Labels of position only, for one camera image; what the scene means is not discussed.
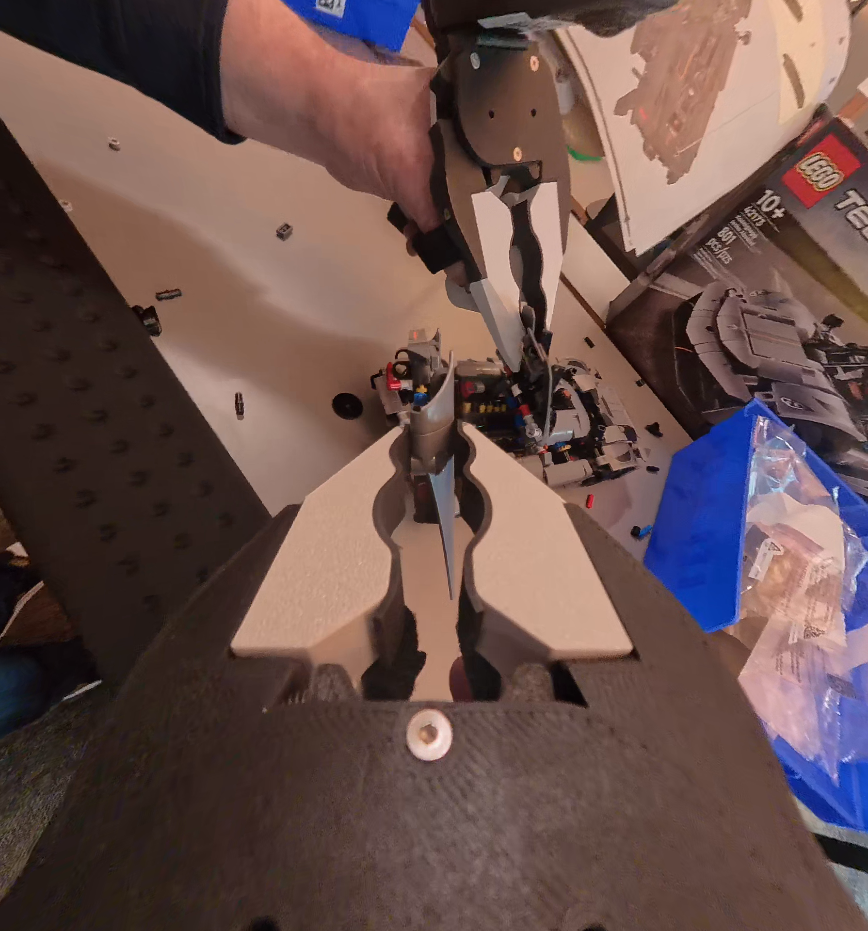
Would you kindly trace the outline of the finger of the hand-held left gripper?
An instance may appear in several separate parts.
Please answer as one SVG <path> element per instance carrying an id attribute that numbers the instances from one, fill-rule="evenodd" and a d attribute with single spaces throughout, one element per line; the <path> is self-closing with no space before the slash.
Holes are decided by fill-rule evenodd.
<path id="1" fill-rule="evenodd" d="M 471 282 L 469 293 L 482 316 L 503 362 L 517 373 L 521 369 L 524 325 L 521 321 L 523 259 L 514 245 L 515 222 L 526 218 L 525 193 L 503 193 L 496 189 L 476 193 L 472 199 L 482 247 L 480 279 Z"/>
<path id="2" fill-rule="evenodd" d="M 564 257 L 557 182 L 543 181 L 527 191 L 509 193 L 509 210 L 510 267 L 519 287 L 521 313 L 537 343 L 547 349 Z"/>

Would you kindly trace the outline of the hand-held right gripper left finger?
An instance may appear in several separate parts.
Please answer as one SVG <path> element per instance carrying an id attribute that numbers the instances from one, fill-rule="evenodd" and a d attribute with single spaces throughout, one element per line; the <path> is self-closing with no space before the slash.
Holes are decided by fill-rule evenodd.
<path id="1" fill-rule="evenodd" d="M 407 427 L 307 495 L 231 641 L 238 658 L 338 666 L 370 700 L 407 700 L 424 667 L 393 539 L 406 514 Z"/>

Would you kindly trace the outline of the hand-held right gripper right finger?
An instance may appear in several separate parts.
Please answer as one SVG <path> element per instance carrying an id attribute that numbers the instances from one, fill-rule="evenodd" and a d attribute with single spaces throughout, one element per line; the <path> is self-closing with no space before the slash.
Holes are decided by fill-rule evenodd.
<path id="1" fill-rule="evenodd" d="M 456 632 L 472 697 L 498 699 L 522 667 L 634 650 L 567 503 L 472 425 L 457 429 L 463 555 Z"/>

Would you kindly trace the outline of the partly built lego car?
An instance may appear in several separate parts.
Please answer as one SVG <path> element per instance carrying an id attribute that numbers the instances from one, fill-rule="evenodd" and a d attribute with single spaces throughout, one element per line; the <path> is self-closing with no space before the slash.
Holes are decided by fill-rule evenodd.
<path id="1" fill-rule="evenodd" d="M 551 332 L 528 333 L 521 366 L 498 354 L 454 364 L 456 419 L 553 489 L 590 487 L 646 465 L 637 430 L 613 388 L 579 356 L 555 352 Z"/>

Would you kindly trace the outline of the grey lego door panel assembly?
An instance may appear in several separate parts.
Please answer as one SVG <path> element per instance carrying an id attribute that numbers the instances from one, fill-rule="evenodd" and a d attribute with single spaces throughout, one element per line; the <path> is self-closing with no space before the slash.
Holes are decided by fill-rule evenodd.
<path id="1" fill-rule="evenodd" d="M 452 599 L 457 589 L 455 374 L 454 355 L 442 353 L 440 331 L 428 335 L 412 329 L 394 359 L 370 377 L 389 424 L 407 429 L 414 520 L 439 528 Z"/>

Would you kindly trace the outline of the person's left forearm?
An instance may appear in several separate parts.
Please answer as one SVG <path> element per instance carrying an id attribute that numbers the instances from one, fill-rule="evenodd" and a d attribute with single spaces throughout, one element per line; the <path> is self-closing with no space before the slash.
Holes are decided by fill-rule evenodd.
<path id="1" fill-rule="evenodd" d="M 225 144 L 226 1 L 0 1 L 0 32 L 132 87 Z"/>

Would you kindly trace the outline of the dark lego set box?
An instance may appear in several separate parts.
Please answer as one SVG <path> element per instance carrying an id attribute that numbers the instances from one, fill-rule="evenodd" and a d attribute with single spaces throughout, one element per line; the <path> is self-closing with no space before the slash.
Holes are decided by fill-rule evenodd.
<path id="1" fill-rule="evenodd" d="M 760 401 L 868 505 L 868 144 L 821 117 L 651 262 L 606 331 L 690 436 Z"/>

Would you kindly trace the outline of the person's left hand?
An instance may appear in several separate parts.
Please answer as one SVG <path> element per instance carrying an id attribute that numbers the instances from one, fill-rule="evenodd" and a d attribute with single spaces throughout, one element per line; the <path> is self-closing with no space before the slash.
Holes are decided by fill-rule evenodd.
<path id="1" fill-rule="evenodd" d="M 293 15 L 278 38 L 269 145 L 396 202 L 419 234 L 432 235 L 443 223 L 430 190 L 433 70 L 353 58 Z"/>

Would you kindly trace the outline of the white instruction booklet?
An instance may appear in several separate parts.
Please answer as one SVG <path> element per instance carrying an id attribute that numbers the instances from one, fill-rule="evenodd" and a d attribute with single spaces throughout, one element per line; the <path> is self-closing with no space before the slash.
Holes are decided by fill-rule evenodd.
<path id="1" fill-rule="evenodd" d="M 612 37 L 555 31 L 642 253 L 800 136 L 847 59 L 843 1 L 678 2 Z"/>

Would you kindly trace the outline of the blue plastic bin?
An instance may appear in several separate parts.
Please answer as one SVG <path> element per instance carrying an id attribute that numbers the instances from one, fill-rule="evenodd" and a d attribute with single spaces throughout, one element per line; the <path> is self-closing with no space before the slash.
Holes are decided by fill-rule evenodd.
<path id="1" fill-rule="evenodd" d="M 643 562 L 705 632 L 730 635 L 743 664 L 748 650 L 727 629 L 739 619 L 748 473 L 754 424 L 761 415 L 786 427 L 800 441 L 815 474 L 847 499 L 847 522 L 868 534 L 868 506 L 859 495 L 759 401 L 750 402 L 673 455 Z M 734 673 L 738 682 L 741 669 Z M 842 764 L 835 784 L 784 741 L 770 738 L 759 722 L 793 794 L 819 819 L 868 832 L 868 762 Z"/>

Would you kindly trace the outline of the blue bin with white label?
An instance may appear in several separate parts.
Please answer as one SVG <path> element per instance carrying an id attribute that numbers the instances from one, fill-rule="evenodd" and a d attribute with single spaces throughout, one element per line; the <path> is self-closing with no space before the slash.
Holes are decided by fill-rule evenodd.
<path id="1" fill-rule="evenodd" d="M 387 51 L 402 49 L 419 1 L 285 1 L 313 25 Z"/>

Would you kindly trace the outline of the clear plastic parts bags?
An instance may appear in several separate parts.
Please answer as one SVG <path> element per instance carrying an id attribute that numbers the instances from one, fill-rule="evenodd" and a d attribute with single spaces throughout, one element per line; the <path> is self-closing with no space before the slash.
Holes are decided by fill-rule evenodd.
<path id="1" fill-rule="evenodd" d="M 756 418 L 748 474 L 739 684 L 770 738 L 837 784 L 868 762 L 868 534 L 790 431 Z"/>

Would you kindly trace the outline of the black perforated metal panel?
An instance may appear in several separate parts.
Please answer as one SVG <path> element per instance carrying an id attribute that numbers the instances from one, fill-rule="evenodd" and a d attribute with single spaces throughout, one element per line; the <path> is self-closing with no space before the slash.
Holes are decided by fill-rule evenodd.
<path id="1" fill-rule="evenodd" d="M 269 519 L 1 118 L 0 507 L 112 685 Z"/>

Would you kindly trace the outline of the dark shoe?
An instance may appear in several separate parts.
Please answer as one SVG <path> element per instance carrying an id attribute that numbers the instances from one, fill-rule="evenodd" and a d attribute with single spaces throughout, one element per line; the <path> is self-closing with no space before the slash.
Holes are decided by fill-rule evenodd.
<path id="1" fill-rule="evenodd" d="M 20 544 L 0 552 L 0 650 L 69 642 L 78 635 Z"/>

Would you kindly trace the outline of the person's leg in jeans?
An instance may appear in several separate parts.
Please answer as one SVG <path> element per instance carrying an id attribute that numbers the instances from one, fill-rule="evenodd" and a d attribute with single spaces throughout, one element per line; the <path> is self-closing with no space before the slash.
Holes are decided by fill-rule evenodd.
<path id="1" fill-rule="evenodd" d="M 0 739 L 102 681 L 81 639 L 0 650 Z"/>

